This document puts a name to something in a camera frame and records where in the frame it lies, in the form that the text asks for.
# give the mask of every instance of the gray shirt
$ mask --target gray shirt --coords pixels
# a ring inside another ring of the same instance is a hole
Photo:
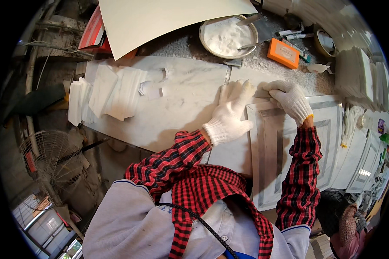
[[[161,203],[172,203],[171,191]],[[83,242],[85,259],[167,258],[174,236],[172,208],[155,206],[147,188],[130,180],[115,181],[99,205]],[[258,258],[259,235],[253,219],[230,199],[218,200],[202,219],[233,249]],[[271,259],[305,258],[310,227],[282,232],[273,225]],[[225,247],[197,220],[183,258],[217,258]]]

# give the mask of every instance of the black cord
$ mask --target black cord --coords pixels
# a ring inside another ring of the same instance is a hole
[[[218,241],[226,248],[228,249],[229,253],[235,258],[235,259],[239,259],[239,257],[235,254],[235,252],[232,250],[232,248],[225,242],[221,239],[221,237],[204,221],[202,220],[202,218],[195,212],[185,208],[185,207],[182,207],[180,205],[175,205],[175,204],[171,204],[171,203],[159,203],[157,204],[157,206],[162,206],[162,205],[165,205],[165,206],[169,206],[169,207],[174,207],[174,208],[178,208],[178,209],[181,209],[181,210],[184,210],[186,211],[188,214],[192,215],[193,217],[195,217],[200,223],[202,223],[202,225],[204,225],[205,228],[207,228],[207,230],[209,230],[209,232],[212,233],[212,235],[218,239]]]

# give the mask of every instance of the small bowl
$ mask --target small bowl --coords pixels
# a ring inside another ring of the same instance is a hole
[[[243,16],[243,15],[233,15],[233,16],[228,16],[228,18],[229,18],[229,17],[235,17],[235,18],[238,18],[238,19],[240,19],[240,20],[245,20],[245,19],[246,19],[246,17]],[[202,23],[202,25],[200,26],[200,28],[199,28],[199,38],[200,38],[200,42],[202,43],[203,47],[204,47],[205,49],[207,49],[208,52],[210,52],[210,53],[212,53],[213,55],[218,56],[218,57],[220,57],[220,58],[236,59],[236,58],[242,58],[242,57],[244,57],[244,56],[246,56],[246,55],[249,55],[249,54],[252,53],[252,51],[254,51],[254,50],[256,49],[256,46],[254,46],[254,47],[249,47],[249,48],[246,49],[247,51],[246,51],[244,54],[238,55],[238,56],[224,56],[224,55],[218,54],[218,53],[214,52],[213,50],[211,50],[211,49],[207,46],[206,42],[204,42],[203,35],[204,35],[204,28],[205,28],[205,26],[206,26],[209,22],[211,22],[211,21],[213,21],[213,20],[215,20],[215,19],[211,19],[211,20],[204,21],[204,22]],[[253,42],[253,43],[258,43],[258,31],[256,30],[255,25],[252,24],[252,23],[250,23],[250,24],[248,24],[248,26],[249,26],[249,28],[251,28],[251,30],[252,30],[252,34],[253,34],[253,41],[252,41],[252,42]]]
[[[323,33],[330,36],[330,34],[328,34],[325,30],[323,30],[321,28],[318,29],[316,35],[314,35],[314,43],[315,43],[316,49],[318,50],[319,53],[323,54],[327,58],[335,57],[336,56],[336,54],[335,54],[336,53],[336,44],[334,44],[334,41],[333,41],[333,48],[334,48],[333,54],[330,54],[329,52],[327,52],[327,50],[325,50],[323,45],[320,43],[320,40],[319,40],[320,32],[323,32]]]

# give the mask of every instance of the metal bowl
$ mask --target metal bowl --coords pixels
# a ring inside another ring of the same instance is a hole
[[[243,16],[243,15],[233,15],[233,16],[228,16],[228,18],[229,18],[229,17],[236,17],[236,18],[238,18],[238,19],[240,19],[240,20],[246,19],[246,17]],[[200,26],[200,28],[199,28],[199,38],[200,38],[200,42],[202,43],[203,47],[204,47],[205,49],[207,49],[208,52],[212,53],[213,55],[218,56],[218,57],[220,57],[220,58],[226,58],[226,59],[242,58],[242,57],[244,57],[244,56],[246,56],[246,55],[251,54],[252,51],[254,51],[254,50],[256,49],[256,46],[254,46],[254,47],[249,47],[249,48],[245,49],[245,50],[247,50],[247,51],[246,51],[244,54],[238,55],[238,56],[224,56],[224,55],[221,55],[221,54],[218,54],[218,53],[214,52],[213,50],[211,50],[211,49],[207,46],[206,42],[204,42],[204,39],[203,39],[203,36],[204,36],[204,28],[205,28],[205,26],[206,26],[207,24],[209,24],[210,22],[212,22],[212,21],[214,21],[214,20],[216,20],[216,19],[221,19],[221,18],[222,18],[222,17],[204,21],[204,22],[202,23],[202,25]],[[252,23],[250,23],[250,24],[248,24],[248,26],[249,26],[249,28],[251,28],[252,33],[253,33],[253,40],[252,40],[252,43],[258,43],[258,31],[256,30],[255,25],[253,25]]]

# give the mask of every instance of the worker's left hand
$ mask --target worker's left hand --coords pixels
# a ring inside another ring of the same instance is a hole
[[[242,113],[249,99],[254,95],[255,87],[246,80],[238,80],[228,96],[226,85],[222,86],[219,106],[213,111],[212,119],[203,124],[213,145],[235,140],[252,129],[252,122],[241,121]]]

